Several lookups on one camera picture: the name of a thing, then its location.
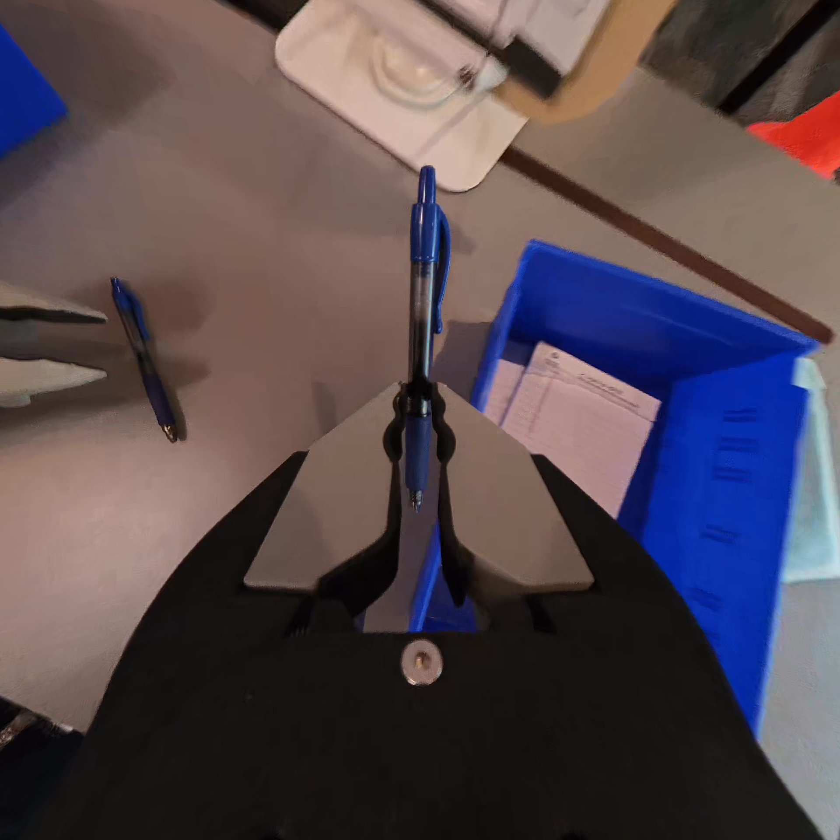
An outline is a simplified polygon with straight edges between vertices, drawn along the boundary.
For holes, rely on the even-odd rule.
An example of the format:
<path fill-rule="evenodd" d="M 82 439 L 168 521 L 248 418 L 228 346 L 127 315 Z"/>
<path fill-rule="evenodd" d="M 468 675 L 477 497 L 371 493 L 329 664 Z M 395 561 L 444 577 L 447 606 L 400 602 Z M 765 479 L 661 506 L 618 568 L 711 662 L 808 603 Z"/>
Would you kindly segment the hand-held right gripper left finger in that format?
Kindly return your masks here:
<path fill-rule="evenodd" d="M 249 589 L 313 595 L 385 536 L 403 507 L 402 457 L 385 446 L 400 389 L 389 384 L 310 447 L 248 568 Z"/>

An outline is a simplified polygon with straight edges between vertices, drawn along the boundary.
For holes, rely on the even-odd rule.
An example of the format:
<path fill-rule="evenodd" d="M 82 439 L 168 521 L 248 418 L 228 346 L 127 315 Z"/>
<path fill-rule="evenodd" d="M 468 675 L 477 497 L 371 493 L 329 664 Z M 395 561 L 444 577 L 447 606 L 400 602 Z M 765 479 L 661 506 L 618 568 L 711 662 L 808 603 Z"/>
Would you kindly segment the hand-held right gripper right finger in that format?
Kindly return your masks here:
<path fill-rule="evenodd" d="M 444 578 L 456 604 L 585 592 L 594 576 L 529 451 L 446 385 L 434 397 Z"/>

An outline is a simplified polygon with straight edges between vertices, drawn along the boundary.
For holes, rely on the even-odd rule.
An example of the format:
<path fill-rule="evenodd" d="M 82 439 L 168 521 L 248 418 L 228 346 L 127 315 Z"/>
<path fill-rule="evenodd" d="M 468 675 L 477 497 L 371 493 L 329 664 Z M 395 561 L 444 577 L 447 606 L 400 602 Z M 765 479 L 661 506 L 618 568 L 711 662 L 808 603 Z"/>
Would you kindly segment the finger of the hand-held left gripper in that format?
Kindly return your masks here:
<path fill-rule="evenodd" d="M 104 370 L 56 360 L 1 360 L 1 407 L 27 406 L 32 397 L 87 385 Z"/>
<path fill-rule="evenodd" d="M 45 322 L 58 324 L 104 324 L 101 311 L 1 282 L 1 322 Z"/>

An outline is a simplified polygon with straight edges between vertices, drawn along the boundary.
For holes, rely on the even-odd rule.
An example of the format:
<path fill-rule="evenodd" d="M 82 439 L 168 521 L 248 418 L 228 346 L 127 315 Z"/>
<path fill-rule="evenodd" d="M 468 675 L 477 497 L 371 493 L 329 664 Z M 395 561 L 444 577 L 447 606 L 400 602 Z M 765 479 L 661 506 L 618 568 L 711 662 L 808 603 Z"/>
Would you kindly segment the blue plastic bin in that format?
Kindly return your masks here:
<path fill-rule="evenodd" d="M 752 732 L 763 719 L 784 543 L 816 341 L 663 280 L 534 239 L 470 395 L 540 342 L 661 402 L 617 515 L 714 649 Z"/>
<path fill-rule="evenodd" d="M 1 28 L 1 156 L 66 116 L 54 88 Z"/>

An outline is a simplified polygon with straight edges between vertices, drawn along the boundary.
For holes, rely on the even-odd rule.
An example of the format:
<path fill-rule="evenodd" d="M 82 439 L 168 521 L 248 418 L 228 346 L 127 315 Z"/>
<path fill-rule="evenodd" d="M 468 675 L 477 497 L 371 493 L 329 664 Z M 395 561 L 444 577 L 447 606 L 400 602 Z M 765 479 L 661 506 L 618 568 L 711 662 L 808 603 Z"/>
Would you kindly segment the white lined legal pad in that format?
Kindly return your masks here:
<path fill-rule="evenodd" d="M 660 406 L 656 397 L 539 342 L 500 427 L 617 519 Z"/>

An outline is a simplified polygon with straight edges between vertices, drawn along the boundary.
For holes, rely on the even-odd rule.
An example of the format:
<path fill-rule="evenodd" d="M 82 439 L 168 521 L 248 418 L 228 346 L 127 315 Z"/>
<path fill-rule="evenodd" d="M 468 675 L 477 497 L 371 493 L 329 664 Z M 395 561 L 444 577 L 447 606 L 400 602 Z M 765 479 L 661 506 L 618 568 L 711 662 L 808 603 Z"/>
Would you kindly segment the orange traffic cone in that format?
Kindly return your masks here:
<path fill-rule="evenodd" d="M 747 132 L 830 180 L 839 168 L 839 91 L 792 120 L 755 122 Z"/>

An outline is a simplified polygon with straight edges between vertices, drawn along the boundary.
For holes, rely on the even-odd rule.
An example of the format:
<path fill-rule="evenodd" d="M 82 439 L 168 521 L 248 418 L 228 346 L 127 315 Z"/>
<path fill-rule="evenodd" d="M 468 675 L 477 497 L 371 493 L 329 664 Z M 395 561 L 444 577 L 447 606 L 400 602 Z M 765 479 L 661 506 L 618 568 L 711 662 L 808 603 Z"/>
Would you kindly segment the dark object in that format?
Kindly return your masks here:
<path fill-rule="evenodd" d="M 1 698 L 1 838 L 20 838 L 75 758 L 83 732 Z"/>

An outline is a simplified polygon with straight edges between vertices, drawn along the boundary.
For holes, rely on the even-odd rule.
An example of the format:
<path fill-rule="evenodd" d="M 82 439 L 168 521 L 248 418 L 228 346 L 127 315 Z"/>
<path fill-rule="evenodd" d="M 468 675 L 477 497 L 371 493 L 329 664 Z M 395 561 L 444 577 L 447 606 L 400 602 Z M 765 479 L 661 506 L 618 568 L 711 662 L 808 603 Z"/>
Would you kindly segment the blue retractable pen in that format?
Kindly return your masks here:
<path fill-rule="evenodd" d="M 434 337 L 443 330 L 442 307 L 452 243 L 448 219 L 438 204 L 437 177 L 432 165 L 423 166 L 419 172 L 409 240 L 404 478 L 411 509 L 419 511 L 427 488 Z"/>
<path fill-rule="evenodd" d="M 180 430 L 170 398 L 154 363 L 151 334 L 145 324 L 143 307 L 129 286 L 120 278 L 111 277 L 110 286 L 113 304 L 133 352 L 156 423 L 170 443 L 177 443 L 181 439 Z"/>

